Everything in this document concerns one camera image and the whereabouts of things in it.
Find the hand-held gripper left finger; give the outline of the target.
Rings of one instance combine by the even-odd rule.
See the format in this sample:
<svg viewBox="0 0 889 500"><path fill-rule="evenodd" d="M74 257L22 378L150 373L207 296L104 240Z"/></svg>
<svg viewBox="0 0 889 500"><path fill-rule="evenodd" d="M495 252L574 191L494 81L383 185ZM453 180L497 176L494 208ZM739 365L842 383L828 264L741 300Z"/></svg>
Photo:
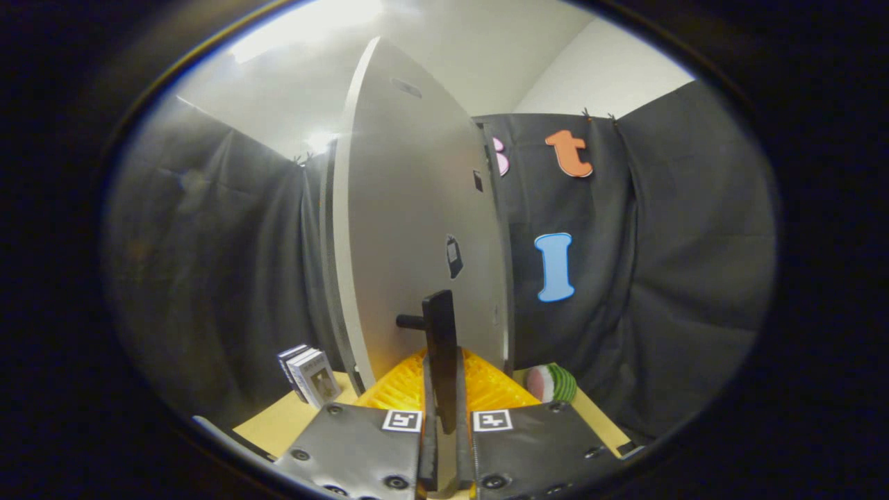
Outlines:
<svg viewBox="0 0 889 500"><path fill-rule="evenodd" d="M276 465L349 499L423 499L438 486L434 424L420 349L352 404L325 404Z"/></svg>

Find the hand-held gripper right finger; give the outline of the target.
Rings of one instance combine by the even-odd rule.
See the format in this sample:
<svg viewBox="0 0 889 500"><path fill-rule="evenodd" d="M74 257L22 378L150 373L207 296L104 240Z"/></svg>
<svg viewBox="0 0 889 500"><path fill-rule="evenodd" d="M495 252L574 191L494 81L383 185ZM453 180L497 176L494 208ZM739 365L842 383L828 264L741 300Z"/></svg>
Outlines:
<svg viewBox="0 0 889 500"><path fill-rule="evenodd" d="M464 349L458 477L473 499L568 499L602 491L624 468L567 401L539 402Z"/></svg>

